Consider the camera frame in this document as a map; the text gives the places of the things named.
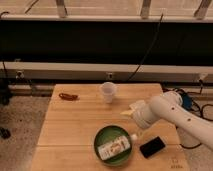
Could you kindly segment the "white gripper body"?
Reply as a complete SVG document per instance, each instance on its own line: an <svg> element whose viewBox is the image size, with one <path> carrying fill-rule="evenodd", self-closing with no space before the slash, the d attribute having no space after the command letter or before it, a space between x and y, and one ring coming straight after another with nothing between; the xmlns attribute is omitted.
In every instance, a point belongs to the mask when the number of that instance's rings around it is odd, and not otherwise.
<svg viewBox="0 0 213 171"><path fill-rule="evenodd" d="M140 119L140 113L141 109L144 106L143 101L136 101L135 103L132 103L129 105L131 109L131 117L135 120L138 121Z"/></svg>

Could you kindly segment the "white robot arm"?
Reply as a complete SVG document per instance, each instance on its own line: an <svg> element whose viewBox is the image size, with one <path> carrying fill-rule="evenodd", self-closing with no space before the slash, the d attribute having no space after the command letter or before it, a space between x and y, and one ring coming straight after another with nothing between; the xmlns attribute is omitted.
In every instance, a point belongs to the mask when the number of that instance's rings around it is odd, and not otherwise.
<svg viewBox="0 0 213 171"><path fill-rule="evenodd" d="M213 123L191 114L182 104L182 97L177 92L168 91L151 97L148 102L138 100L130 104L130 116L142 129L148 129L160 119L164 119L213 150Z"/></svg>

